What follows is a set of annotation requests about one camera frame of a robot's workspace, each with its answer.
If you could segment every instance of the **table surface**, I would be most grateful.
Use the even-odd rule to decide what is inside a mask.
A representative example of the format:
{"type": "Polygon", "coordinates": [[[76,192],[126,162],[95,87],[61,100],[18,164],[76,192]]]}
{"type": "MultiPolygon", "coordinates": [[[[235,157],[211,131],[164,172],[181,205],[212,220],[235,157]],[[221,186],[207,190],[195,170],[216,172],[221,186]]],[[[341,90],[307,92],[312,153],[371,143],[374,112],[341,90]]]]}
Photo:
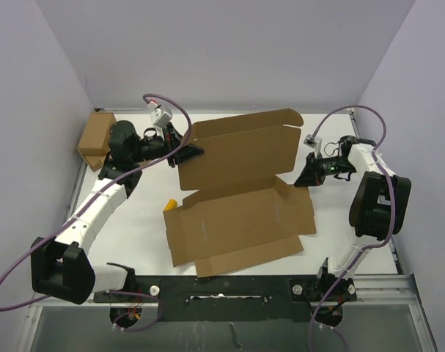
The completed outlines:
{"type": "MultiPolygon", "coordinates": [[[[192,114],[193,122],[211,120],[234,114],[192,114]]],[[[323,118],[323,114],[303,114],[301,140],[312,133],[323,118]]],[[[150,127],[150,118],[146,114],[116,115],[117,120],[130,120],[142,135],[150,127]]],[[[176,114],[172,120],[181,134],[186,130],[182,115],[176,114]]],[[[337,142],[344,135],[354,135],[352,122],[347,114],[335,114],[320,130],[323,145],[337,142]]],[[[305,165],[305,157],[310,148],[300,143],[297,160],[292,172],[279,175],[288,183],[294,183],[305,165]]],[[[98,172],[87,167],[78,203],[81,204],[92,189],[98,172]]],[[[348,222],[348,212],[359,185],[358,175],[351,181],[328,178],[321,187],[310,188],[310,196],[315,209],[317,233],[302,235],[304,250],[291,257],[235,271],[236,275],[295,275],[317,274],[325,258],[333,254],[353,228],[348,222]]],[[[179,204],[193,191],[181,191],[177,169],[171,169],[164,161],[145,169],[141,180],[131,194],[107,221],[97,236],[89,252],[93,265],[107,262],[119,263],[136,269],[137,275],[195,275],[193,263],[173,268],[172,258],[166,241],[165,222],[162,210],[169,199],[176,199],[179,204]]],[[[391,249],[385,246],[372,250],[357,274],[397,274],[391,249]]]]}

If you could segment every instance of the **white wall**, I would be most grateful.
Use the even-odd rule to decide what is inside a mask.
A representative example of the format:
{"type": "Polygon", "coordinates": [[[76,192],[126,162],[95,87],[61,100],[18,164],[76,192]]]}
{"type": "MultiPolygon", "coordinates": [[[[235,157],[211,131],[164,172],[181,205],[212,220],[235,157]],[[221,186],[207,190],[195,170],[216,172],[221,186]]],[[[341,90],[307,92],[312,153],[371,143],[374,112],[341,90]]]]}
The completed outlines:
{"type": "Polygon", "coordinates": [[[94,106],[355,103],[414,0],[37,0],[94,106]]]}
{"type": "MultiPolygon", "coordinates": [[[[66,213],[92,106],[34,0],[0,0],[0,275],[66,213]]],[[[29,261],[0,305],[32,297],[29,261]]],[[[0,351],[14,351],[26,309],[0,313],[0,351]]]]}
{"type": "MultiPolygon", "coordinates": [[[[416,0],[360,102],[386,118],[384,159],[413,183],[395,240],[445,352],[445,0],[416,0]]],[[[372,116],[358,124],[378,136],[372,116]]]]}

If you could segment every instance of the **yellow object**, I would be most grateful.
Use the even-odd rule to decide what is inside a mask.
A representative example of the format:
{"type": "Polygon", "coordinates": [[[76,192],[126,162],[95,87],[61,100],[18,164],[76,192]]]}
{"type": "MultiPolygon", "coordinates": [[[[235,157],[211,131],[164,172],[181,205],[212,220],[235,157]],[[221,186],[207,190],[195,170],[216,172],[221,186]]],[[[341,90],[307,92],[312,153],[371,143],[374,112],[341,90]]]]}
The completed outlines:
{"type": "Polygon", "coordinates": [[[178,203],[175,199],[171,199],[169,200],[168,203],[166,203],[165,208],[163,209],[163,211],[167,211],[167,210],[171,210],[171,209],[175,209],[178,206],[178,203]]]}

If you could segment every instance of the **gray wall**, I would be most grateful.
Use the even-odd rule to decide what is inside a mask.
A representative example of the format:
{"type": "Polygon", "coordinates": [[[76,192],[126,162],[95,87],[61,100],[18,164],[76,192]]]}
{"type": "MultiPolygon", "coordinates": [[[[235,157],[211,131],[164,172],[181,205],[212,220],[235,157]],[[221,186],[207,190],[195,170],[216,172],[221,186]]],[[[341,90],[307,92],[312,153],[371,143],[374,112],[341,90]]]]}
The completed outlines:
{"type": "Polygon", "coordinates": [[[101,108],[355,103],[413,0],[37,0],[101,108]]]}
{"type": "MultiPolygon", "coordinates": [[[[445,352],[445,0],[416,0],[361,103],[383,113],[389,127],[384,159],[413,182],[395,239],[445,352]]],[[[380,131],[369,115],[359,129],[368,137],[380,131]]]]}
{"type": "MultiPolygon", "coordinates": [[[[0,0],[0,275],[58,227],[78,171],[92,106],[34,0],[0,0]]],[[[32,297],[29,262],[0,305],[32,297]]],[[[0,313],[0,351],[14,351],[26,309],[0,313]]]]}

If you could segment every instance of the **white table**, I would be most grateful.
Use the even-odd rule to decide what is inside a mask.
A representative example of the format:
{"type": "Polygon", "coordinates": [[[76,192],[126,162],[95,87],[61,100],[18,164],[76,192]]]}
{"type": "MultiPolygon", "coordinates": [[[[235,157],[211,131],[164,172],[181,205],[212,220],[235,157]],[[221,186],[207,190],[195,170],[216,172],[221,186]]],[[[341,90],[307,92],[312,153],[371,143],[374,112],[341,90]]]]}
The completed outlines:
{"type": "MultiPolygon", "coordinates": [[[[196,122],[232,115],[192,114],[191,119],[196,122]]],[[[315,129],[323,116],[323,114],[303,115],[301,141],[315,129]]],[[[139,134],[151,126],[150,118],[146,114],[123,114],[116,115],[116,118],[130,120],[139,134]]],[[[185,132],[186,121],[182,115],[176,114],[172,122],[181,134],[185,132]]],[[[354,135],[353,125],[347,114],[336,114],[331,117],[319,134],[323,138],[323,145],[337,142],[345,135],[354,135]]],[[[334,147],[329,146],[329,148],[330,153],[334,147]]],[[[310,151],[311,149],[300,143],[295,168],[292,172],[281,175],[282,179],[294,183],[310,151]]],[[[97,176],[98,172],[92,172],[87,168],[78,195],[78,204],[81,204],[90,192],[97,176]]],[[[358,184],[358,175],[353,175],[349,183],[329,177],[323,186],[310,188],[317,234],[301,236],[304,251],[231,274],[316,274],[324,259],[331,255],[341,242],[348,241],[348,234],[353,231],[349,226],[348,212],[358,184]]],[[[162,216],[162,210],[169,199],[176,199],[181,204],[183,197],[191,193],[192,191],[180,190],[177,169],[171,169],[166,161],[145,169],[130,198],[116,210],[93,243],[89,253],[91,263],[123,264],[135,268],[137,275],[195,275],[193,264],[173,268],[162,216]]],[[[356,273],[397,274],[391,249],[385,246],[372,250],[356,273]]]]}

